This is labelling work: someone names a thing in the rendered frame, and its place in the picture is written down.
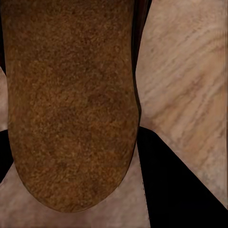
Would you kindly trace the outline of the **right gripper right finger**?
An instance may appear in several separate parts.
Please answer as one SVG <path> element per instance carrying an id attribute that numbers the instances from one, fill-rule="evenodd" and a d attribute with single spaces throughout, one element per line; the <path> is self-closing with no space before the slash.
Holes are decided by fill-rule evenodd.
<path id="1" fill-rule="evenodd" d="M 151 228 L 228 228 L 228 210 L 159 135 L 137 136 Z"/>

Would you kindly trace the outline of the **sandal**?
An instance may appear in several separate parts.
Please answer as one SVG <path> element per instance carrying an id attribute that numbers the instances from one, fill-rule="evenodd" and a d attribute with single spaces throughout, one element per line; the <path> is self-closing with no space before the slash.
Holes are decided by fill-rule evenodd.
<path id="1" fill-rule="evenodd" d="M 130 167 L 142 108 L 136 65 L 152 0 L 0 0 L 8 136 L 28 192 L 89 209 Z"/>

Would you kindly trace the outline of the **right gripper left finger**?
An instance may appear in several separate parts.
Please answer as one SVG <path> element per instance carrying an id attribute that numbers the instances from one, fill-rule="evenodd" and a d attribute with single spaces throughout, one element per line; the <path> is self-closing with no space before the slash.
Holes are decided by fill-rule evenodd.
<path id="1" fill-rule="evenodd" d="M 0 183 L 13 164 L 12 153 L 9 144 L 8 130 L 0 132 Z"/>

